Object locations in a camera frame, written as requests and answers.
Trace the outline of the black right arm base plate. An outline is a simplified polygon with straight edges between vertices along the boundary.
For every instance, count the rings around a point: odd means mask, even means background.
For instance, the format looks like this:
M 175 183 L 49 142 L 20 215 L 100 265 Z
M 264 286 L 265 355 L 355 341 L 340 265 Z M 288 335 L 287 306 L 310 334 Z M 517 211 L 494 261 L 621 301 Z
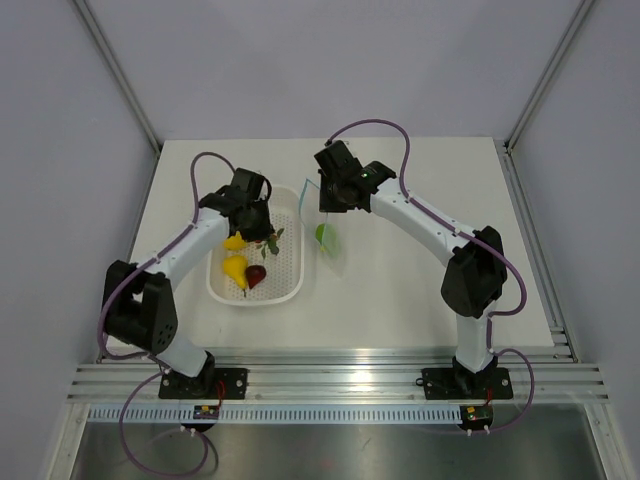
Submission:
M 514 398 L 509 371 L 468 373 L 449 368 L 425 368 L 416 379 L 427 400 L 511 400 Z

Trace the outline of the clear teal-zipper zip bag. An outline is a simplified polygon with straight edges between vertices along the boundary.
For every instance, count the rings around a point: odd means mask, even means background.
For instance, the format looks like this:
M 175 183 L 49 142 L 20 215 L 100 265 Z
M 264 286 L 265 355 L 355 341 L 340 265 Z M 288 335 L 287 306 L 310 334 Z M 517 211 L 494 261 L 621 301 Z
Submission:
M 301 188 L 298 215 L 317 259 L 334 276 L 341 278 L 346 267 L 346 230 L 335 213 L 320 211 L 320 193 L 320 185 L 306 178 Z

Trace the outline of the yellow toy pear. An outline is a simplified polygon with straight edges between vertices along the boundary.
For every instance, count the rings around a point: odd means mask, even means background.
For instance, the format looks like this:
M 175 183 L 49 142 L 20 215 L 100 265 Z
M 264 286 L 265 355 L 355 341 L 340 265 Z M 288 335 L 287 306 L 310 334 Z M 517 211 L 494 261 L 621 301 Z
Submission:
M 248 289 L 248 280 L 246 277 L 248 266 L 248 259 L 242 255 L 229 256 L 222 262 L 224 273 L 236 283 L 243 292 L 243 295 L 246 295 L 246 290 Z

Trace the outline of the red cherry tomatoes sprig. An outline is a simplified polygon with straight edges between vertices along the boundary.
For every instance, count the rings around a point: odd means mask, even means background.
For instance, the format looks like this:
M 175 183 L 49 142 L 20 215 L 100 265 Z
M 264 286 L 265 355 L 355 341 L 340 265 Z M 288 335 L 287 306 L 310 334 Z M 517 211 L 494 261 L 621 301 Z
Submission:
M 285 229 L 280 228 L 272 232 L 266 240 L 256 242 L 256 250 L 260 252 L 261 258 L 266 260 L 269 256 L 278 256 L 280 253 L 279 241 Z

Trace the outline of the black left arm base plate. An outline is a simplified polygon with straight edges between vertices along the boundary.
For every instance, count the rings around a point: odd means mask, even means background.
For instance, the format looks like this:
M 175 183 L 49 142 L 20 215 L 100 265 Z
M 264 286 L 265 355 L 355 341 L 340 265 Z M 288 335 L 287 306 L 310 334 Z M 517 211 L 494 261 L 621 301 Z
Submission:
M 158 396 L 163 400 L 243 400 L 248 370 L 213 367 L 197 377 L 180 373 L 164 374 Z

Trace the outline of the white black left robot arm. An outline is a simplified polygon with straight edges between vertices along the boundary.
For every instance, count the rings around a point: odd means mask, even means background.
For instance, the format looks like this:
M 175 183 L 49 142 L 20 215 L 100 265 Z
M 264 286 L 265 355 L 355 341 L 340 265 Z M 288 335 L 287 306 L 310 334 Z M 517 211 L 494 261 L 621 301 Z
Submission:
M 231 182 L 195 197 L 186 228 L 166 247 L 138 263 L 116 261 L 105 278 L 98 338 L 137 347 L 162 368 L 160 395 L 168 399 L 222 398 L 225 375 L 214 356 L 178 332 L 174 291 L 215 247 L 233 235 L 246 242 L 274 234 L 269 213 L 272 185 L 238 168 Z

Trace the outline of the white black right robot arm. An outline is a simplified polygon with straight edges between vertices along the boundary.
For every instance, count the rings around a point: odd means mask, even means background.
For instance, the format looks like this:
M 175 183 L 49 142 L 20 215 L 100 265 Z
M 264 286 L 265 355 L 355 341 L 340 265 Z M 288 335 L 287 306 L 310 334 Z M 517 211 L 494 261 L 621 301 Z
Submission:
M 314 159 L 320 211 L 372 213 L 410 235 L 444 266 L 440 292 L 456 314 L 457 348 L 435 387 L 457 399 L 481 397 L 497 379 L 490 316 L 507 280 L 500 234 L 490 226 L 473 230 L 422 204 L 402 172 L 379 161 L 362 165 L 341 140 L 327 142 Z

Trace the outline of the green toy pepper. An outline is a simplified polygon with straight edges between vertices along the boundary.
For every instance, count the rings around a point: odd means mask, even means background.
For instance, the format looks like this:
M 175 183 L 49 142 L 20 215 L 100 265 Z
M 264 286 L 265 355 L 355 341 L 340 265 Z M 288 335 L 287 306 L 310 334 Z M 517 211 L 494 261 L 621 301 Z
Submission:
M 329 223 L 321 223 L 315 229 L 315 239 L 320 250 L 330 257 L 341 253 L 341 245 L 336 228 Z

